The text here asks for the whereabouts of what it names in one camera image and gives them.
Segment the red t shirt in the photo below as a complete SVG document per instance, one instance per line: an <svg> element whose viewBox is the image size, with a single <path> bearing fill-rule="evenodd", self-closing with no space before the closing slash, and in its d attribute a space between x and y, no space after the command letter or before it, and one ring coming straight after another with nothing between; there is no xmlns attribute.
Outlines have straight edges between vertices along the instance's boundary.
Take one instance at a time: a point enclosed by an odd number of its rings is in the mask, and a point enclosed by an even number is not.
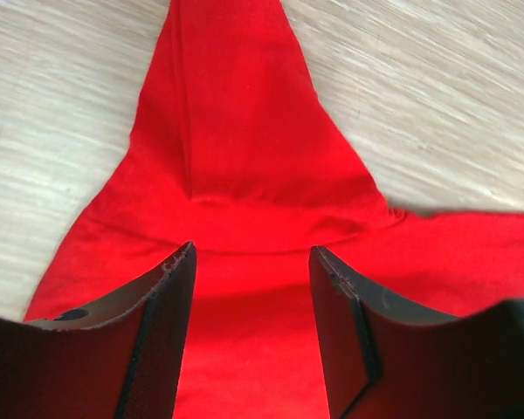
<svg viewBox="0 0 524 419"><path fill-rule="evenodd" d="M34 293L53 318L196 245L179 418L328 415L308 256L463 315L524 297L524 215L391 208L277 1L174 1L130 148Z"/></svg>

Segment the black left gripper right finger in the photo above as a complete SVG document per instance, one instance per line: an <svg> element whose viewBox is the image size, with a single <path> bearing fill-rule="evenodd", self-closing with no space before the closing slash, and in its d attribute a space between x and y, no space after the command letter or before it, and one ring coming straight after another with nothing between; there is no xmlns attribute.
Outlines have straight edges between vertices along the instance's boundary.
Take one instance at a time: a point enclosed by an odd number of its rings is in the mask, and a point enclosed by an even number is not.
<svg viewBox="0 0 524 419"><path fill-rule="evenodd" d="M309 258L333 418L524 418L524 299L458 318Z"/></svg>

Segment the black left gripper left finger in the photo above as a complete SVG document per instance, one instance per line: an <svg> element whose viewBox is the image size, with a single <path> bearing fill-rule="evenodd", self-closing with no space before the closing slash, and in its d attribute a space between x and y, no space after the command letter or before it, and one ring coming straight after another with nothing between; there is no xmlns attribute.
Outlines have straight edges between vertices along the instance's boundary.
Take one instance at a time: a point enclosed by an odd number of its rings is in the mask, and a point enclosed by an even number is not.
<svg viewBox="0 0 524 419"><path fill-rule="evenodd" d="M197 252L56 319L0 318L0 418L170 418Z"/></svg>

